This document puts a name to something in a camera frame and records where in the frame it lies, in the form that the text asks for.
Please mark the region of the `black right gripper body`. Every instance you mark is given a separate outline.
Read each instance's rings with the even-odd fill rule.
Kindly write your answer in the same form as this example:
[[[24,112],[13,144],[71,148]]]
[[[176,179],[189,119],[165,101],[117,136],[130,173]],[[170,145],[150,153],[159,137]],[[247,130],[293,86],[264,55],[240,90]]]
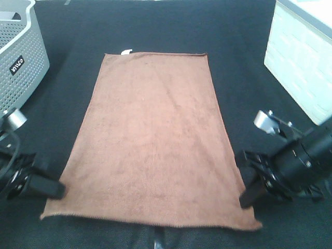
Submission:
[[[313,202],[319,202],[324,199],[323,192],[315,184],[312,184],[299,192],[290,189],[271,171],[269,157],[266,154],[258,153],[258,155],[259,164],[257,165],[257,171],[255,171],[254,178],[251,182],[256,179],[261,179],[265,182],[266,194],[259,201],[264,198],[269,198],[278,202],[291,202],[294,198],[311,199]]]

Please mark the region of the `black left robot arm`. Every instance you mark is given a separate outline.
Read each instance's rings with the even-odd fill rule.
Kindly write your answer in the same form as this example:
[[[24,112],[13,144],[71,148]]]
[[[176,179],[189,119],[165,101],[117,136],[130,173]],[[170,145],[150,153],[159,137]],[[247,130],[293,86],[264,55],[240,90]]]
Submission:
[[[60,200],[65,185],[55,176],[46,158],[23,153],[13,131],[1,130],[1,199],[49,198]]]

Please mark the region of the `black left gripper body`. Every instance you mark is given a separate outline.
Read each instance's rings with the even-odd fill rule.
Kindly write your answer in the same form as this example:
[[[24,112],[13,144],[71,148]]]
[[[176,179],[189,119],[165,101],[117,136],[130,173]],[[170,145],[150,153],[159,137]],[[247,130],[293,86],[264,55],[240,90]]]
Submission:
[[[33,172],[36,154],[21,154],[9,168],[1,169],[1,199],[7,199],[10,192],[25,181]]]

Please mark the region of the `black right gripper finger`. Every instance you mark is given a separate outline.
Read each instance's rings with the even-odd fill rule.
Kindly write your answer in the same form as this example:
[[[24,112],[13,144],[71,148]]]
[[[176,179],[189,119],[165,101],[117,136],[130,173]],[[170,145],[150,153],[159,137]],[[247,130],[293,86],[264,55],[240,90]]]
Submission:
[[[237,153],[237,167],[251,168],[257,171],[257,165],[259,164],[259,155],[251,151],[241,150]]]
[[[246,188],[246,190],[240,195],[239,201],[242,209],[248,209],[252,207],[257,201],[259,201],[266,194],[265,182],[261,179],[256,179]]]

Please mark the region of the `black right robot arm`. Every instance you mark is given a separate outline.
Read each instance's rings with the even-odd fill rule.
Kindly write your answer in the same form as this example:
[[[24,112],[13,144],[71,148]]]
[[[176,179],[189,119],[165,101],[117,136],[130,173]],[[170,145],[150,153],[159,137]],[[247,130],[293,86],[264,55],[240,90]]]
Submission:
[[[317,183],[331,175],[331,120],[289,142],[272,156],[243,150],[235,159],[238,166],[256,172],[239,197],[243,209],[264,197],[320,201],[324,195]]]

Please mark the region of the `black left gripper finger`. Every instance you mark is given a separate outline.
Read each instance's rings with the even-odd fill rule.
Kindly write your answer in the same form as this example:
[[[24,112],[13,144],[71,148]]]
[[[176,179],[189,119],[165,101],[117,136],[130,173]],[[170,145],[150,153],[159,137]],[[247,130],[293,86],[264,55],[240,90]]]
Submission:
[[[28,180],[28,193],[36,197],[62,199],[65,194],[65,185],[61,182],[32,174]]]
[[[56,179],[56,172],[54,171],[53,166],[51,165],[49,159],[43,155],[35,155],[32,169],[35,173],[43,177]]]

